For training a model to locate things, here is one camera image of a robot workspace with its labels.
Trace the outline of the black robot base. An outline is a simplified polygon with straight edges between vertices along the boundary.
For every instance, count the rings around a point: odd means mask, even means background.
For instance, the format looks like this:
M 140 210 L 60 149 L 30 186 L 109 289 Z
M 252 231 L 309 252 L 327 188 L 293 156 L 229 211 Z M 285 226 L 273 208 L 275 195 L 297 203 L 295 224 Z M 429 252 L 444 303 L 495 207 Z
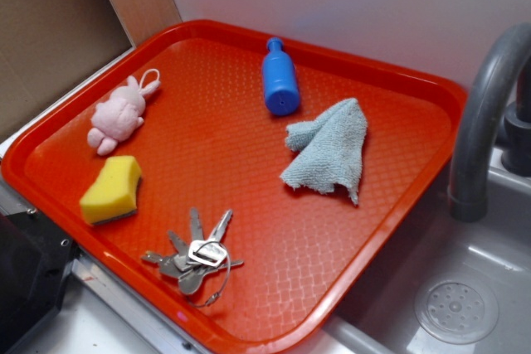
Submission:
M 1 216 L 1 352 L 12 353 L 60 311 L 76 253 L 43 213 Z

